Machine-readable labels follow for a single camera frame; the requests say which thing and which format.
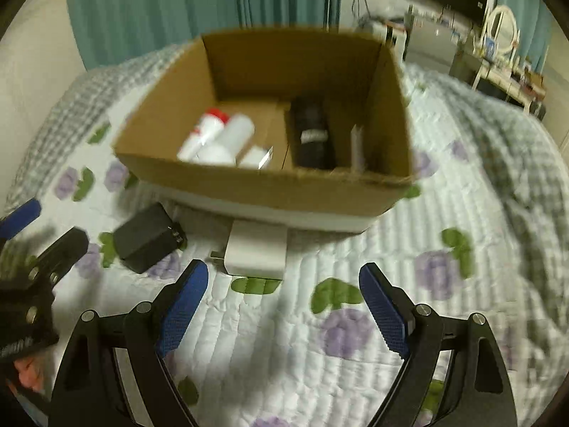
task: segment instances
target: curtain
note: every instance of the curtain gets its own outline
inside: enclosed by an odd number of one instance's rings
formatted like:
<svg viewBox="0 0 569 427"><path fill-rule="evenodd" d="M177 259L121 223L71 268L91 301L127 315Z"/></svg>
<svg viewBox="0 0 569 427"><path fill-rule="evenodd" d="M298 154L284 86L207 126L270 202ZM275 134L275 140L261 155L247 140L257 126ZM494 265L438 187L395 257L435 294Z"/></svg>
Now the curtain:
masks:
<svg viewBox="0 0 569 427"><path fill-rule="evenodd" d="M338 24L340 0L67 0L85 68L254 25Z"/></svg>
<svg viewBox="0 0 569 427"><path fill-rule="evenodd" d="M536 72L543 70L547 47L551 40L553 16L542 0L498 0L509 6L520 30L518 55L529 57Z"/></svg>

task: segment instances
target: checkered blanket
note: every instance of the checkered blanket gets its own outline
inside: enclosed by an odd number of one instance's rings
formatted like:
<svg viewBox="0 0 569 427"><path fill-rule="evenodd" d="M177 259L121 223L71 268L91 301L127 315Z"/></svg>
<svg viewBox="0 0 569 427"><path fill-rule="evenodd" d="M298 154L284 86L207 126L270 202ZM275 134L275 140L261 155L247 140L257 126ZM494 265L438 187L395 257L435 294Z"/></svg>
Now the checkered blanket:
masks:
<svg viewBox="0 0 569 427"><path fill-rule="evenodd" d="M191 258L227 241L230 221L163 201L190 234L185 252L135 275L114 262L110 248L114 228L158 196L113 157L110 142L121 124L106 112L133 86L156 80L181 51L170 47L79 78L51 111L8 196L7 211L41 199L42 216L28 232L52 223L59 235L71 223L89 233L89 252L56 291L62 346L85 307L103 315L127 311L152 299ZM204 301L169 358L200 424L367 425L400 366L351 289L368 261L440 315L486 315L520 425L531 425L567 374L569 176L555 145L535 119L455 79L405 67L402 89L418 177L404 199L357 236L292 231L281 286L232 281L209 265ZM16 238L0 259L2 275L52 240L31 246ZM86 299L89 281L105 285L100 296ZM356 299L329 304L334 288ZM346 341L338 340L340 328ZM55 351L56 366L62 352ZM271 355L281 355L282 364ZM253 356L267 367L245 364ZM444 380L448 355L439 363L435 378ZM225 409L214 407L219 402ZM434 407L424 408L419 424Z"/></svg>

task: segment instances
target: black object in box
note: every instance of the black object in box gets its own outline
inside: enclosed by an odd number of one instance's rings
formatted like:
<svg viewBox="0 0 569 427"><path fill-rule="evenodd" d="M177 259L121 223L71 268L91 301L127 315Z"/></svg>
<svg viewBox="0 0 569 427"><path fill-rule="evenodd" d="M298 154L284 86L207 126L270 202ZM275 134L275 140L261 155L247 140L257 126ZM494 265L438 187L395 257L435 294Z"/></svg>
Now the black object in box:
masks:
<svg viewBox="0 0 569 427"><path fill-rule="evenodd" d="M173 222L158 202L136 214L114 234L119 258L139 274L180 248L185 241L186 234L180 223Z"/></svg>

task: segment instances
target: quilted bedspread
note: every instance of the quilted bedspread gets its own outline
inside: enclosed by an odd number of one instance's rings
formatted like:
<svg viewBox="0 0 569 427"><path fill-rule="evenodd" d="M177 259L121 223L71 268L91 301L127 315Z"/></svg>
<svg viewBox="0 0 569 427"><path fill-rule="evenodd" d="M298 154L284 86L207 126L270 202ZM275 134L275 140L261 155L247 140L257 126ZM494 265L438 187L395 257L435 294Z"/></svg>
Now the quilted bedspread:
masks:
<svg viewBox="0 0 569 427"><path fill-rule="evenodd" d="M61 340L48 353L48 373L83 310L129 311L191 259L207 261L227 242L230 219L161 199L112 152L126 115L121 98L140 94L180 52L171 47L82 76L16 177L7 210L36 196L43 211L6 249L4 276L72 226L90 238L87 254L55 287ZM567 374L569 176L553 142L534 118L449 77L405 67L402 89L418 177L405 198L359 235L291 230L282 282L235 278L208 264L207 292L166 357L200 425L367 425L400 359L357 288L366 262L440 315L486 315L520 425L539 416ZM118 261L111 233L155 200L188 243L138 275ZM150 425L121 358L136 419ZM443 354L418 425L436 409L447 364Z"/></svg>

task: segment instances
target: open box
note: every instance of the open box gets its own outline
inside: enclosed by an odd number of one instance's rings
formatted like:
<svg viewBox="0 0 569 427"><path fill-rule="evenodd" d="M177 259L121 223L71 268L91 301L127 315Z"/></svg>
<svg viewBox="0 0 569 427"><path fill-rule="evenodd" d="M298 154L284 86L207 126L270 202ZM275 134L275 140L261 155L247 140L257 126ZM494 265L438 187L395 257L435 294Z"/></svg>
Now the open box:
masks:
<svg viewBox="0 0 569 427"><path fill-rule="evenodd" d="M291 99L322 98L337 168L294 167ZM272 147L266 169L202 166L176 154L201 114L217 107L255 124ZM363 127L366 171L351 170L350 132ZM412 183L405 107L388 47L352 33L263 29L198 38L133 113L115 152L137 177L182 203L241 218L361 232Z"/></svg>

